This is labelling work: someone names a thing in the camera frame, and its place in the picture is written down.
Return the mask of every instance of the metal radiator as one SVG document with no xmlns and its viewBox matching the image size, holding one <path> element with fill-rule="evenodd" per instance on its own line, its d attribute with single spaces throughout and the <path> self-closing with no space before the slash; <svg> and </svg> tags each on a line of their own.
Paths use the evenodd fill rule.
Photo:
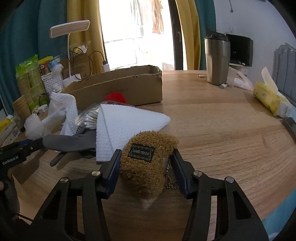
<svg viewBox="0 0 296 241">
<path fill-rule="evenodd" d="M 289 44 L 281 45 L 274 52 L 272 78 L 279 92 L 296 105 L 296 49 Z"/>
</svg>

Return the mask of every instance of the black cable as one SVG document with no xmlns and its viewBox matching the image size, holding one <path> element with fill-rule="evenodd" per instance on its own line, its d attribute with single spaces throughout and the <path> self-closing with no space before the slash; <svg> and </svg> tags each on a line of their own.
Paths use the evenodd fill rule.
<svg viewBox="0 0 296 241">
<path fill-rule="evenodd" d="M 80 53 L 76 53 L 76 52 L 74 52 L 75 49 L 79 49 L 81 52 L 80 52 Z M 73 60 L 72 65 L 70 64 L 70 68 L 72 69 L 73 75 L 74 75 L 75 78 L 78 79 L 78 80 L 88 80 L 89 77 L 91 76 L 91 63 L 90 63 L 90 61 L 92 62 L 92 66 L 93 66 L 93 74 L 95 74 L 95 72 L 94 72 L 94 62 L 93 62 L 93 60 L 92 60 L 92 58 L 91 58 L 91 55 L 92 55 L 94 52 L 99 52 L 99 53 L 102 55 L 102 57 L 103 57 L 103 60 L 104 60 L 104 61 L 103 61 L 103 64 L 104 64 L 104 62 L 105 62 L 105 57 L 104 57 L 104 55 L 102 54 L 102 52 L 100 52 L 100 51 L 98 51 L 98 50 L 95 50 L 95 51 L 91 52 L 91 54 L 88 56 L 88 58 L 89 58 L 89 76 L 86 77 L 86 78 L 84 78 L 84 79 L 80 79 L 80 78 L 78 78 L 78 77 L 76 76 L 76 74 L 74 73 L 74 63 L 75 63 L 75 59 L 77 58 L 78 55 L 84 55 L 83 50 L 82 50 L 81 48 L 74 47 L 74 48 L 73 48 L 73 51 L 70 51 L 70 52 L 72 53 L 72 60 Z"/>
<path fill-rule="evenodd" d="M 72 53 L 72 59 L 73 59 L 72 66 L 71 66 L 71 64 L 70 64 L 70 68 L 72 68 L 72 72 L 73 72 L 73 74 L 74 74 L 74 76 L 75 76 L 76 79 L 78 79 L 78 80 L 88 80 L 89 77 L 91 76 L 90 60 L 89 60 L 89 76 L 88 76 L 88 77 L 86 77 L 86 78 L 84 78 L 84 79 L 80 79 L 80 78 L 78 78 L 78 77 L 76 76 L 76 74 L 74 73 L 74 63 L 75 63 L 75 59 L 76 59 L 76 57 L 77 57 L 78 55 L 84 55 L 83 50 L 82 50 L 81 48 L 74 47 L 73 50 L 75 50 L 75 49 L 79 49 L 81 52 L 80 52 L 80 53 L 76 53 L 76 52 L 74 52 L 74 51 L 70 51 L 70 52 Z"/>
<path fill-rule="evenodd" d="M 49 103 L 49 101 L 50 101 L 50 98 L 49 98 L 48 94 L 47 94 L 47 93 L 43 93 L 43 94 L 41 94 L 41 95 L 39 96 L 39 100 L 38 100 L 39 106 L 41 106 L 41 104 L 40 104 L 40 97 L 41 97 L 42 95 L 46 95 L 46 96 L 47 96 L 47 98 L 48 98 L 48 103 Z"/>
<path fill-rule="evenodd" d="M 73 51 L 71 51 L 72 53 L 76 53 L 77 54 L 77 56 L 78 55 L 84 55 L 84 53 L 83 53 L 83 51 L 82 51 L 82 49 L 80 49 L 80 48 L 78 48 L 78 47 L 75 47 L 75 48 L 73 48 L 73 50 L 74 49 L 79 49 L 80 51 L 81 51 L 81 53 L 76 53 L 76 52 L 73 52 Z M 72 71 L 73 71 L 73 74 L 74 74 L 74 76 L 75 76 L 75 78 L 76 79 L 78 79 L 78 80 L 88 80 L 89 79 L 89 77 L 91 76 L 91 64 L 90 64 L 90 57 L 88 56 L 88 58 L 89 58 L 89 76 L 88 77 L 86 77 L 86 78 L 84 78 L 84 79 L 80 79 L 80 78 L 78 78 L 77 76 L 76 76 L 76 74 L 74 73 L 74 63 L 75 63 L 75 59 L 76 59 L 76 57 L 74 58 L 74 55 L 72 55 L 72 59 L 73 59 L 73 66 L 72 66 Z"/>
<path fill-rule="evenodd" d="M 104 55 L 102 54 L 102 52 L 100 52 L 100 51 L 98 51 L 98 50 L 92 51 L 91 54 L 89 55 L 89 57 L 91 57 L 91 55 L 92 55 L 94 52 L 99 52 L 99 53 L 102 55 L 103 60 L 105 61 L 105 57 L 104 57 Z"/>
<path fill-rule="evenodd" d="M 33 222 L 33 219 L 30 219 L 30 218 L 28 218 L 28 217 L 26 217 L 24 215 L 18 214 L 18 216 L 21 217 L 21 218 L 24 218 L 24 219 L 27 219 L 27 220 Z"/>
<path fill-rule="evenodd" d="M 233 9 L 232 9 L 232 5 L 231 5 L 231 1 L 230 0 L 228 0 L 229 1 L 229 3 L 230 3 L 230 12 L 233 12 Z"/>
</svg>

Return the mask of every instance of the black lid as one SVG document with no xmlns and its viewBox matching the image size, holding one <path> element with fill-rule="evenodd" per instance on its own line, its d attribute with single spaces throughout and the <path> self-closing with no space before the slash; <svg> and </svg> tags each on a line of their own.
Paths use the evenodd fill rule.
<svg viewBox="0 0 296 241">
<path fill-rule="evenodd" d="M 229 42 L 227 36 L 225 36 L 224 34 L 207 36 L 205 39 L 214 39 Z"/>
</svg>

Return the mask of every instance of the cardboard box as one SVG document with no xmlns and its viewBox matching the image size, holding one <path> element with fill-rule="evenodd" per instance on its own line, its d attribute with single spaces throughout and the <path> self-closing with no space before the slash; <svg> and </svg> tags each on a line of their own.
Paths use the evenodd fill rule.
<svg viewBox="0 0 296 241">
<path fill-rule="evenodd" d="M 163 99 L 161 74 L 151 65 L 117 69 L 73 82 L 62 93 L 73 95 L 79 110 L 102 102 L 112 92 L 121 93 L 130 105 L 151 104 Z"/>
<path fill-rule="evenodd" d="M 71 75 L 80 74 L 82 79 L 86 79 L 89 77 L 90 69 L 89 69 L 89 58 L 87 54 L 77 55 L 75 57 L 74 65 L 73 65 L 73 58 L 70 56 L 71 60 Z M 69 64 L 68 59 L 61 60 L 61 64 L 64 66 L 62 75 L 63 78 L 66 79 L 69 77 Z"/>
</svg>

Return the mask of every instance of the white cloth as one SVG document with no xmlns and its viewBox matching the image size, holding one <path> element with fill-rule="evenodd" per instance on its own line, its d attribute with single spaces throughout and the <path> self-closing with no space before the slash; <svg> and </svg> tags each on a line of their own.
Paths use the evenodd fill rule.
<svg viewBox="0 0 296 241">
<path fill-rule="evenodd" d="M 77 131 L 75 119 L 78 116 L 75 97 L 69 94 L 54 92 L 52 92 L 50 97 L 48 115 L 42 123 L 51 131 L 66 117 L 60 135 L 74 135 Z"/>
<path fill-rule="evenodd" d="M 116 149 L 142 131 L 159 131 L 170 117 L 124 105 L 100 105 L 96 129 L 96 160 L 109 161 Z"/>
<path fill-rule="evenodd" d="M 47 117 L 40 121 L 32 114 L 26 119 L 25 128 L 28 139 L 36 140 L 51 133 L 53 128 L 66 117 L 60 135 L 72 136 L 77 131 L 75 119 L 78 116 L 76 100 L 73 95 L 52 92 Z"/>
</svg>

